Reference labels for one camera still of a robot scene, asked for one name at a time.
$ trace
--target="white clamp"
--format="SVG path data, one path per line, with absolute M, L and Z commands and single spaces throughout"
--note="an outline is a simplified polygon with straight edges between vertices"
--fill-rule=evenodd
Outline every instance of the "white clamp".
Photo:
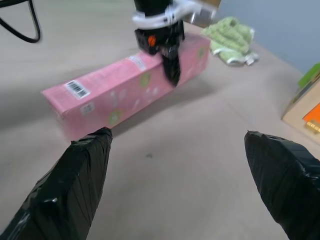
M 160 29 L 177 23 L 188 14 L 200 14 L 202 7 L 203 5 L 197 1 L 175 0 L 163 14 L 146 17 L 143 12 L 136 11 L 132 20 L 142 30 Z

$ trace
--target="beige table surface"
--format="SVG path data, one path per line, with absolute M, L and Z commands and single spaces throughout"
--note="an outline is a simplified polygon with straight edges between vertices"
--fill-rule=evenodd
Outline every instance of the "beige table surface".
M 137 51 L 134 5 L 125 2 L 36 0 L 41 44 L 0 28 L 1 230 L 68 146 L 40 91 Z M 25 3 L 0 16 L 33 34 Z M 287 239 L 256 190 L 244 136 L 278 135 L 317 157 L 320 148 L 280 120 L 301 74 L 252 48 L 261 57 L 254 66 L 231 68 L 211 56 L 204 73 L 114 129 L 87 239 Z

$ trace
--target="pink box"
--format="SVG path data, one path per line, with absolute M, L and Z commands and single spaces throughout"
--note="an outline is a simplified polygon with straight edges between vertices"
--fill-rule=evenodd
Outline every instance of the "pink box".
M 178 85 L 200 72 L 208 62 L 210 40 L 187 33 L 180 46 Z M 67 137 L 82 138 L 102 127 L 112 128 L 174 87 L 165 77 L 160 55 L 144 52 L 42 92 Z

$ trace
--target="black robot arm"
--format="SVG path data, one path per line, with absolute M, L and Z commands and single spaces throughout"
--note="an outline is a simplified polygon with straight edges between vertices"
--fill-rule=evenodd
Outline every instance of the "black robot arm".
M 172 0 L 134 0 L 137 12 L 146 18 L 163 14 Z M 185 39 L 182 19 L 172 25 L 154 29 L 136 29 L 138 46 L 150 55 L 161 53 L 163 69 L 167 79 L 177 86 L 180 79 L 179 46 Z

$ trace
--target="green cloth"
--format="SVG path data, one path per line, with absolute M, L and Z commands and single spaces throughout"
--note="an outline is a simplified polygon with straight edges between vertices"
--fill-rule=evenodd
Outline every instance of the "green cloth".
M 228 65 L 251 65 L 259 56 L 250 51 L 254 30 L 240 24 L 235 17 L 226 17 L 210 25 L 202 34 L 211 39 L 211 51 Z

